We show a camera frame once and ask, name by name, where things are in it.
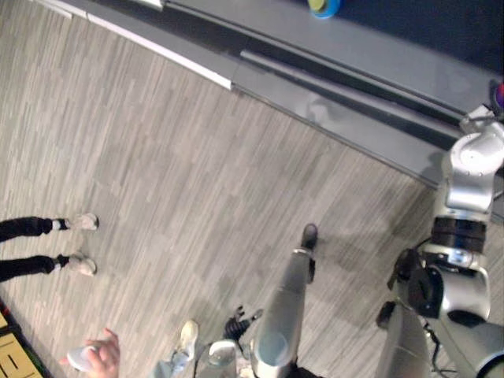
blue jeans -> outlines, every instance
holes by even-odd
[[[171,378],[182,372],[187,365],[187,355],[174,351],[170,361],[158,361],[148,378]]]

human leg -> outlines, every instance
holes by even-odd
[[[0,222],[0,242],[17,236],[40,236],[52,230],[96,230],[98,218],[92,213],[67,218],[22,217]]]
[[[0,242],[17,236],[40,236],[53,229],[53,220],[49,218],[23,217],[0,222]]]
[[[1,260],[0,282],[30,274],[49,274],[54,270],[57,263],[57,259],[49,258],[47,256],[32,256],[30,258],[18,258],[15,260]]]
[[[182,372],[187,363],[195,358],[198,331],[195,321],[187,321],[182,327],[180,340],[169,361],[158,361],[148,378],[171,378]]]
[[[56,258],[32,256],[30,258],[18,258],[15,260],[0,260],[0,282],[18,276],[28,276],[38,273],[49,274],[55,269],[59,270],[65,266],[85,276],[93,276],[96,273],[95,262],[81,253],[71,256],[60,254]]]

blue object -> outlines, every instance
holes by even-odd
[[[326,0],[326,4],[322,12],[311,10],[311,13],[317,18],[329,18],[338,13],[341,3],[342,0]]]

black pants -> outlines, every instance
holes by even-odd
[[[53,220],[37,217],[9,219],[0,222],[0,242],[17,236],[40,236],[48,234],[53,229]],[[57,261],[61,267],[68,263],[69,258],[59,255]],[[47,256],[33,256],[17,260],[0,260],[0,282],[28,274],[49,274],[54,270],[56,261]]]

white object in hand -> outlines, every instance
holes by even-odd
[[[66,354],[66,357],[69,360],[70,365],[75,369],[80,370],[81,372],[91,371],[93,369],[93,366],[91,365],[89,359],[87,358],[87,352],[89,350],[94,350],[95,352],[98,352],[98,348],[93,345],[82,346],[80,348],[70,350]]]

